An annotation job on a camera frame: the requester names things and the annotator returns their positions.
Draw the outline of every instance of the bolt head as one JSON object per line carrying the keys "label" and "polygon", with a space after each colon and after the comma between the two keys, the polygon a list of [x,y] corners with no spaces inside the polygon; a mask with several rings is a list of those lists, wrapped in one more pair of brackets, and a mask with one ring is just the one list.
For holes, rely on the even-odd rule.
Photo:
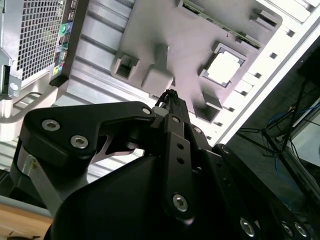
{"label": "bolt head", "polygon": [[198,128],[197,126],[195,126],[193,129],[195,130],[195,132],[196,132],[197,134],[200,134],[200,133],[201,133],[201,129]]}
{"label": "bolt head", "polygon": [[151,111],[148,109],[148,108],[142,108],[142,111],[145,113],[145,114],[151,114]]}
{"label": "bolt head", "polygon": [[73,136],[70,140],[70,143],[76,149],[85,149],[89,145],[88,139],[81,135]]}
{"label": "bolt head", "polygon": [[173,201],[173,205],[180,212],[184,213],[188,210],[188,202],[182,195],[180,195],[180,194],[174,195],[172,201]]}
{"label": "bolt head", "polygon": [[176,123],[180,123],[180,120],[175,116],[172,117],[172,120],[175,121]]}
{"label": "bolt head", "polygon": [[286,233],[289,234],[290,237],[294,236],[294,233],[292,232],[291,228],[288,226],[287,223],[283,222],[282,227],[286,231]]}
{"label": "bolt head", "polygon": [[60,124],[57,121],[52,119],[44,120],[41,125],[43,129],[50,132],[54,132],[60,129]]}
{"label": "bolt head", "polygon": [[305,229],[303,227],[301,227],[298,223],[295,223],[294,226],[303,237],[306,238],[308,236]]}
{"label": "bolt head", "polygon": [[221,147],[222,151],[224,151],[226,154],[229,154],[229,152],[226,150],[225,146]]}
{"label": "bolt head", "polygon": [[250,222],[248,222],[246,219],[244,218],[240,218],[240,225],[242,230],[249,236],[249,237],[254,237],[255,236],[255,230],[252,227],[252,225],[250,224]]}

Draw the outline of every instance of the gray plastic bracket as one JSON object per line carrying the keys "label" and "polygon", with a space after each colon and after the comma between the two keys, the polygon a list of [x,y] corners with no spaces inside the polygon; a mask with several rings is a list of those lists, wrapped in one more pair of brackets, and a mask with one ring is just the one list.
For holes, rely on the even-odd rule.
{"label": "gray plastic bracket", "polygon": [[277,19],[263,9],[256,9],[251,16],[250,21],[258,24],[266,31],[274,31],[277,27]]}
{"label": "gray plastic bracket", "polygon": [[203,108],[193,106],[195,116],[206,122],[213,123],[217,114],[222,110],[219,99],[207,92],[202,93],[205,106]]}
{"label": "gray plastic bracket", "polygon": [[160,96],[174,81],[174,75],[167,69],[168,49],[165,44],[156,46],[154,64],[149,66],[142,81],[142,89],[155,96]]}
{"label": "gray plastic bracket", "polygon": [[129,81],[135,73],[140,60],[124,52],[117,55],[111,74],[122,81]]}

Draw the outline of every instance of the green audio port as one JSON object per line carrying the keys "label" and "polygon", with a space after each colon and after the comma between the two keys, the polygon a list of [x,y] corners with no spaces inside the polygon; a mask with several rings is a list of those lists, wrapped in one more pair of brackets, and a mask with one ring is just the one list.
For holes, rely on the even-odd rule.
{"label": "green audio port", "polygon": [[67,25],[63,25],[62,28],[61,28],[61,32],[64,34],[67,30]]}

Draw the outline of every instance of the ventilation grille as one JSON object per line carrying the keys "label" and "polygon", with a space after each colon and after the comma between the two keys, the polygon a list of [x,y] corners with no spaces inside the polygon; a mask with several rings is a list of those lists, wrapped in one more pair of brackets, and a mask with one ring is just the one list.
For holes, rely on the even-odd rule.
{"label": "ventilation grille", "polygon": [[17,70],[25,80],[54,63],[66,0],[24,0]]}

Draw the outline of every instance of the hole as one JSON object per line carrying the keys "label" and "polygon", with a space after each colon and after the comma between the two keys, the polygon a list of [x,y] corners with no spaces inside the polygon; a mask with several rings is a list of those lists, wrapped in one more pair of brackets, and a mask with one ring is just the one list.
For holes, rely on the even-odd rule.
{"label": "hole", "polygon": [[215,125],[218,125],[219,127],[222,127],[223,124],[221,122],[214,122]]}
{"label": "hole", "polygon": [[230,112],[232,112],[232,113],[235,111],[235,109],[232,108],[232,107],[227,108],[227,110],[230,111]]}
{"label": "hole", "polygon": [[54,129],[57,125],[54,124],[53,122],[48,122],[48,123],[46,124],[46,126],[47,126],[48,128]]}
{"label": "hole", "polygon": [[181,150],[184,149],[184,146],[182,146],[180,143],[177,144],[178,148],[180,148]]}
{"label": "hole", "polygon": [[278,57],[278,55],[274,52],[270,54],[270,58],[272,58],[272,59],[276,59],[277,57]]}
{"label": "hole", "polygon": [[13,90],[13,91],[18,91],[19,90],[19,86],[15,83],[10,83],[10,88]]}
{"label": "hole", "polygon": [[225,184],[227,184],[228,186],[230,186],[230,182],[229,182],[228,179],[224,178],[224,179],[222,179],[222,181],[223,181]]}
{"label": "hole", "polygon": [[287,34],[290,38],[292,38],[292,37],[295,35],[295,32],[289,29],[289,30],[286,32],[286,34]]}
{"label": "hole", "polygon": [[77,138],[77,139],[75,140],[75,142],[76,142],[77,144],[81,144],[81,145],[85,143],[85,141],[82,140],[81,138]]}
{"label": "hole", "polygon": [[248,95],[248,93],[245,92],[245,91],[240,92],[240,94],[241,94],[242,96],[247,96],[247,95]]}
{"label": "hole", "polygon": [[260,74],[260,73],[256,73],[255,75],[254,75],[257,79],[260,79],[261,77],[262,77],[262,75]]}
{"label": "hole", "polygon": [[180,164],[185,164],[185,161],[184,161],[181,157],[177,157],[176,160],[177,160],[178,163],[180,163]]}

